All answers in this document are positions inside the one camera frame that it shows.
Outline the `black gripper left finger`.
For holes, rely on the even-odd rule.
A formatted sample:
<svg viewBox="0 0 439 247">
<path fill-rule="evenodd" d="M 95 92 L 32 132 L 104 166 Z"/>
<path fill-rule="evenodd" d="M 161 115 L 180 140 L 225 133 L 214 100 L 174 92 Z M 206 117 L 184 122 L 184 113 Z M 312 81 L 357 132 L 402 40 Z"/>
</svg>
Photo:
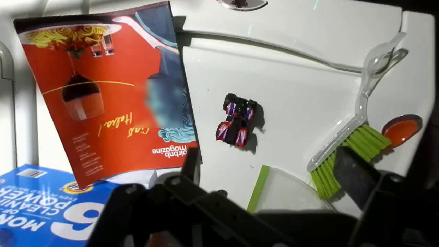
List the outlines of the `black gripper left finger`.
<svg viewBox="0 0 439 247">
<path fill-rule="evenodd" d="M 272 247 L 273 231 L 224 192 L 198 185 L 200 154 L 191 148 L 181 172 L 161 176 L 150 190 L 119 185 L 104 206 L 87 247 L 159 247 L 168 233 L 181 247 Z"/>
</svg>

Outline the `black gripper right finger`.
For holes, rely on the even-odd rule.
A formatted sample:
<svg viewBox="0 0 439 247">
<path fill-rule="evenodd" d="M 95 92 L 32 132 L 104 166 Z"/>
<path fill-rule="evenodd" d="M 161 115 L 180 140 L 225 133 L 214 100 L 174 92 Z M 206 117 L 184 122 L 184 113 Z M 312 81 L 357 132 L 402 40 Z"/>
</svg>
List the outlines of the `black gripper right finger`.
<svg viewBox="0 0 439 247">
<path fill-rule="evenodd" d="M 436 185 L 377 170 L 347 147 L 336 150 L 333 174 L 362 212 L 350 247 L 439 247 Z"/>
</svg>

